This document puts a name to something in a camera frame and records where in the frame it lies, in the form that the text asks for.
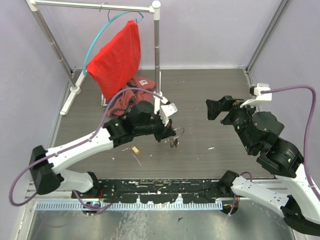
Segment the keyring with tagged keys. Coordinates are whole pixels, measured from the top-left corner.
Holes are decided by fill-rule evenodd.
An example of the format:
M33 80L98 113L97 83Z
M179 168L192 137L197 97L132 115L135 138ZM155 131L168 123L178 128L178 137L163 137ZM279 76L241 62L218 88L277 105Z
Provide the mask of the keyring with tagged keys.
M177 148L180 145L178 139L184 134L185 129L183 127L177 127L174 128L173 131L175 132L175 136L169 136L167 142L169 143L170 148Z

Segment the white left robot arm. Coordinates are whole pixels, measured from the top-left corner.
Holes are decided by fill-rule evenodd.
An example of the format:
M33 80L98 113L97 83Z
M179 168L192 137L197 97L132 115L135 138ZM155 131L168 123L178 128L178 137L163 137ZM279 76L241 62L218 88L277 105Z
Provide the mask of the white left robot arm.
M38 195L47 195L57 189L77 191L88 198L99 195L101 184L93 172L75 172L68 168L99 152L114 149L131 142L135 137L153 135L157 142L174 137L172 116L178 110L174 103L160 106L158 111L148 101L140 101L124 115L110 119L99 128L72 142L44 149L32 150L30 163L46 158L30 169Z

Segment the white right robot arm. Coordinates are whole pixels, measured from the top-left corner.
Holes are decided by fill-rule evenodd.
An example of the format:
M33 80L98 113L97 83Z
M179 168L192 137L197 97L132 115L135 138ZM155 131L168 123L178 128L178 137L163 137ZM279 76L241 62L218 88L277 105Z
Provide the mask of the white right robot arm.
M218 181L225 197L249 198L278 214L295 231L311 236L320 235L320 201L305 171L305 160L299 149L280 138L285 126L268 111L257 111L243 99L230 95L220 100L206 100L207 118L215 120L221 112L227 115L220 122L233 126L246 152L255 156L263 169L280 180L288 194L278 193L226 171Z

